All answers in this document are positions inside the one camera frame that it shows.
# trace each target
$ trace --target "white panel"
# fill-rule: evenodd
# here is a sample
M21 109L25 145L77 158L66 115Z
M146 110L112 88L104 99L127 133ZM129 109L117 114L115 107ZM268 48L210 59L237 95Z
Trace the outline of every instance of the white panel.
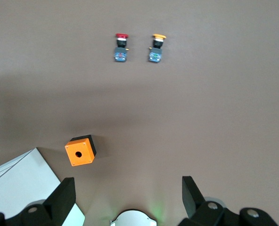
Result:
M0 212L10 218L29 203L45 200L59 184L60 181L35 148L0 176ZM84 220L85 216L75 204L63 225L82 226Z

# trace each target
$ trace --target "gray surface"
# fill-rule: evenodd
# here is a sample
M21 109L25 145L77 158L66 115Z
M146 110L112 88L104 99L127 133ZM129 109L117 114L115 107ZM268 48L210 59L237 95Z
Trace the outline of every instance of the gray surface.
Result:
M64 145L87 134L97 157L73 168ZM86 226L126 208L177 225L183 175L279 224L279 1L0 0L0 165L36 146Z

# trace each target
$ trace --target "black hole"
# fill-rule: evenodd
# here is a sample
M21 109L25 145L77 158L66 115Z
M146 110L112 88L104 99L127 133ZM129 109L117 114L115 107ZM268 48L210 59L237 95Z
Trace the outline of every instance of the black hole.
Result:
M76 152L75 155L76 155L78 158L81 158L82 153L81 153L81 152Z

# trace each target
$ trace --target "blue terminal block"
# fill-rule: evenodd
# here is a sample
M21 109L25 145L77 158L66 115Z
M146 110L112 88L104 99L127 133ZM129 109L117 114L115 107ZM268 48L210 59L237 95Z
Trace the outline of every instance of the blue terminal block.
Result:
M127 59L127 51L129 50L126 48L127 45L127 34L117 33L117 47L115 48L115 61L125 62Z
M160 49L163 45L164 39L167 37L162 34L153 34L153 47L150 47L149 61L159 63L162 59L163 50Z

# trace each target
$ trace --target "silver bolt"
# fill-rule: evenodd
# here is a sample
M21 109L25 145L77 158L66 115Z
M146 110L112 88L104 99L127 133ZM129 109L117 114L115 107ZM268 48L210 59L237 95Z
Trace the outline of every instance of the silver bolt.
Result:
M247 210L247 214L250 215L251 217L254 217L254 218L259 217L259 214L257 213L257 211L252 210L252 209Z
M27 212L28 213L34 213L34 212L36 212L37 211L37 207L31 207Z
M218 206L215 204L215 203L213 203L213 202L209 202L209 204L207 205L210 209L213 209L213 210L216 210L216 209L218 209Z

